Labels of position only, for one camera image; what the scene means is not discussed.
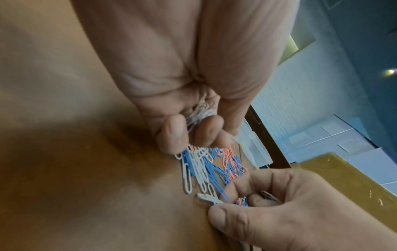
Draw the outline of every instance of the table surface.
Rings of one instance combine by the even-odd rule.
[[[240,250],[208,223],[69,1],[0,3],[2,250]]]

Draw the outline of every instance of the hand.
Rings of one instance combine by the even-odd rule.
[[[258,195],[268,191],[278,205]],[[395,250],[397,235],[344,197],[320,176],[303,170],[256,170],[225,187],[231,202],[212,206],[211,224],[266,251]]]
[[[285,48],[299,0],[72,0],[119,89],[165,153],[229,147]],[[189,136],[185,116],[217,115]]]

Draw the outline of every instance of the white paper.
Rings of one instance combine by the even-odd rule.
[[[292,145],[298,144],[308,139],[310,139],[310,136],[304,131],[288,138]]]
[[[330,135],[335,135],[345,131],[345,129],[342,126],[338,125],[335,122],[330,122],[326,125],[323,125],[321,128],[323,128]]]
[[[368,145],[367,142],[357,139],[349,139],[345,142],[338,144],[338,146],[340,146],[343,150],[347,151],[348,153],[359,151],[364,147],[366,147],[367,145]]]

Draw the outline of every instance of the fingernail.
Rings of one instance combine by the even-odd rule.
[[[173,123],[170,124],[170,133],[172,137],[180,138],[183,135],[184,127],[186,125],[183,123]]]
[[[219,230],[225,229],[226,212],[221,205],[214,205],[210,208],[208,219],[213,227]]]

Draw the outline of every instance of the pile of paper clips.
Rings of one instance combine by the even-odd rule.
[[[222,203],[217,192],[225,200],[229,200],[223,191],[223,186],[219,183],[219,179],[223,181],[223,185],[227,185],[231,180],[246,172],[240,159],[233,154],[231,148],[196,148],[188,145],[185,151],[175,155],[175,157],[182,162],[185,193],[192,193],[192,177],[195,177],[202,192],[202,194],[197,194],[198,198],[214,204]],[[213,163],[217,157],[223,157],[223,168]],[[246,198],[240,198],[236,203],[243,206],[247,205]]]

